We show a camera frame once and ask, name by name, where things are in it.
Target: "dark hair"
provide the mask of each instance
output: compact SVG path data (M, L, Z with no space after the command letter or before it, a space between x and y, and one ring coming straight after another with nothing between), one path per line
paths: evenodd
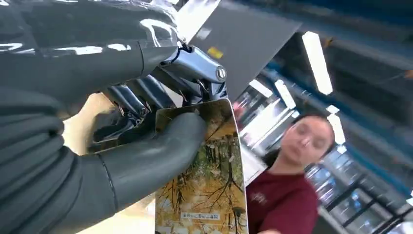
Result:
M291 122L291 125L294 125L294 124L298 123L300 120L302 120L303 118L306 118L306 117L319 117L319 118L324 119L325 121L327 121L327 122L330 124L330 122L328 121L328 119L327 119L325 116L323 116L323 115L321 115L321 114L314 114L314 113L312 113L312 114L305 114L305 115L300 115L300 116L298 116L297 118L295 118L295 119ZM326 156L327 154L329 154L329 153L334 149L334 147L335 147L334 142L335 142L335 136L334 136L334 134L333 134L333 142L332 142L331 145L328 147L328 149L327 149L327 151L324 153L323 157ZM263 157L264 163L265 163L268 167L271 167L272 164L274 164L275 160L277 159L279 152L280 152L280 149L278 148L278 149L275 149L275 150L272 150L272 151L266 153L265 156Z

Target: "gray rubber arm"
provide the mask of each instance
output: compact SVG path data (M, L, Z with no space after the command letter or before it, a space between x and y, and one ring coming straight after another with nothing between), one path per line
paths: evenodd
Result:
M183 172L205 122L185 113L155 139L97 155L63 146L61 103L0 87L0 233L76 233L156 191Z
M145 77L177 51L178 39L169 14L139 2L0 5L0 25L7 25L0 27L0 85L51 96L67 118L90 93Z
M190 165L205 133L202 118L185 113L155 139L80 157L79 196L53 233L80 231L155 192Z

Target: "tree illustration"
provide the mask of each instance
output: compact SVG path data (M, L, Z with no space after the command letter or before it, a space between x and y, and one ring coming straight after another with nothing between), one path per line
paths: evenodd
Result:
M188 233L245 234L243 183L236 136L225 135L210 140L200 148L184 173L157 192L156 225L171 227L171 233L180 233L174 229L181 228ZM168 206L161 209L163 202ZM182 212L219 214L220 218L181 218Z

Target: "fluorescent light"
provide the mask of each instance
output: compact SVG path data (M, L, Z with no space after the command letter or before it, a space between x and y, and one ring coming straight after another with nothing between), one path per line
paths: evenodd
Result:
M343 127L341 126L340 117L331 114L327 117L327 119L331 123L331 126L333 126L336 143L342 145L346 142L346 138L344 136Z
M264 96L269 98L272 95L272 91L269 90L267 87L265 87L263 84L261 84L258 80L254 79L252 80L249 85L256 89L258 92L262 93Z
M306 32L302 36L304 47L310 60L311 69L316 79L319 91L325 95L333 91L330 76L328 75L327 65L325 64L320 38L318 34Z
M413 197L406 200L411 206L413 206Z
M291 117L297 118L299 115L300 115L300 113L299 113L298 111L295 111L295 112L291 115Z
M343 154L347 151L347 148L344 145L339 145L337 147L337 152L339 152L340 154Z
M329 107L327 107L326 110L327 110L328 112L330 112L331 114L337 114L337 112L340 111L339 108L337 108L337 107L335 107L335 106L333 106L333 105L330 105Z
M296 107L296 103L294 102L294 99L288 91L287 86L285 86L284 82L280 79L277 80L275 82L275 87L280 93L283 101L285 102L285 105L291 110L294 109L294 107Z

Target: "maroon shirt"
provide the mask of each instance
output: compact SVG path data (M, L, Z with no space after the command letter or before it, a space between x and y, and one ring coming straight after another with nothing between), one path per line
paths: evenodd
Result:
M277 230L310 234L316 223L317 194L304 175L265 171L246 188L249 234Z

